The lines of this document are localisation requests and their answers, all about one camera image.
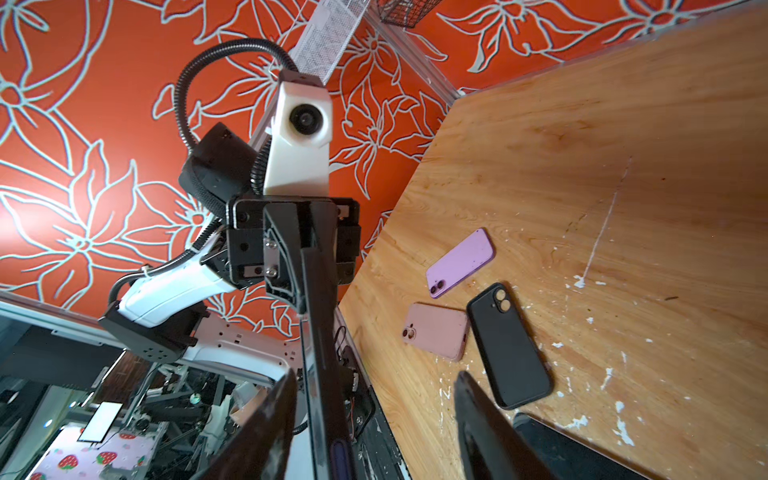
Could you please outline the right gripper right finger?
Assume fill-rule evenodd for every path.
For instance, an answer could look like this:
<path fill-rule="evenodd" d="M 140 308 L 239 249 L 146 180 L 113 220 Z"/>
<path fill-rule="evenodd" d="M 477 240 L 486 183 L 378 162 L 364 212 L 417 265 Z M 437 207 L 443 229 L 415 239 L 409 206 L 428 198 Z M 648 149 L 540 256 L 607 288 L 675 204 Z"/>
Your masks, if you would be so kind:
<path fill-rule="evenodd" d="M 467 479 L 541 479 L 543 464 L 467 371 L 454 383 L 457 438 Z"/>

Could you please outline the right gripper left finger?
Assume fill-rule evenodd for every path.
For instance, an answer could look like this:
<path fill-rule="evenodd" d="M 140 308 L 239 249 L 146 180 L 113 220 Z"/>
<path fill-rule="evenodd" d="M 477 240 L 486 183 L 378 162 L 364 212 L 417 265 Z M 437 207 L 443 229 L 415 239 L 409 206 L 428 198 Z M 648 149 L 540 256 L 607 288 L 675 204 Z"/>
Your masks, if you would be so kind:
<path fill-rule="evenodd" d="M 289 370 L 211 464 L 192 479 L 283 479 L 296 416 L 297 379 Z"/>

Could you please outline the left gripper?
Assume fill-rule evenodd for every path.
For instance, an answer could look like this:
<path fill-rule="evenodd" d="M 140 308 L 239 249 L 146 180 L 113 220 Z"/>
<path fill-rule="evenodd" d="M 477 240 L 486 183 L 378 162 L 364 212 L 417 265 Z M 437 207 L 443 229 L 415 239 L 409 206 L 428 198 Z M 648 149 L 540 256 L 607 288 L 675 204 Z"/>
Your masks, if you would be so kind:
<path fill-rule="evenodd" d="M 231 199 L 226 212 L 227 279 L 266 281 L 301 315 L 331 315 L 360 254 L 360 205 L 352 198 Z"/>

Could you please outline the dark phone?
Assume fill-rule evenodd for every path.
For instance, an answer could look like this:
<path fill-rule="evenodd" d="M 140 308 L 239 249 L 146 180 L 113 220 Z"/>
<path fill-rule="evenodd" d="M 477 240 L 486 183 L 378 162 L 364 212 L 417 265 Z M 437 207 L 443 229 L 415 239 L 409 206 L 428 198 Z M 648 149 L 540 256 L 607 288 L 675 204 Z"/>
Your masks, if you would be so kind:
<path fill-rule="evenodd" d="M 337 283 L 334 266 L 317 247 L 301 251 L 306 294 L 302 331 L 304 382 L 316 479 L 356 477 L 349 439 L 339 362 L 334 343 Z"/>

